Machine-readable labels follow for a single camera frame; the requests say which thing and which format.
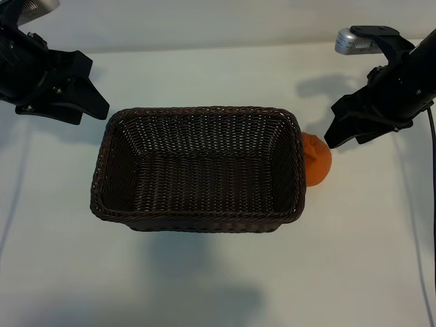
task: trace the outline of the wicker basket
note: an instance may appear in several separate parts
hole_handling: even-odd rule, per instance
[[[108,122],[91,210],[140,231],[272,232],[300,217],[305,191],[285,110],[134,108]]]

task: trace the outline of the black clamp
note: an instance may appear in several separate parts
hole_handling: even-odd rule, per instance
[[[367,86],[352,95],[345,95],[332,106],[335,118],[324,136],[330,148],[336,148],[352,138],[366,143],[390,131],[413,125],[413,117],[392,119],[377,107],[376,90],[402,63],[403,56],[415,46],[390,27],[353,26],[350,31],[358,37],[373,40],[389,60],[385,67],[374,68],[367,76]]]
[[[89,80],[92,60],[80,51],[49,50],[17,21],[26,0],[0,4],[0,99],[17,114],[45,116],[78,125],[83,114],[104,120],[109,104]]]

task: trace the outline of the black cable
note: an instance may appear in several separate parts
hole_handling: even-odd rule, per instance
[[[435,290],[436,290],[436,131],[431,109],[427,110],[430,120],[431,140],[433,141],[433,248],[435,252]]]

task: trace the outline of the white wall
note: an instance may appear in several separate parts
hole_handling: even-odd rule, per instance
[[[350,25],[388,25],[421,38],[435,0],[61,0],[24,29],[51,48],[139,50],[333,42]]]

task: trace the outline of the orange object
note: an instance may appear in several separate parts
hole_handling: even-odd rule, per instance
[[[316,135],[302,133],[305,148],[306,184],[320,184],[327,176],[332,166],[332,153],[327,144]]]

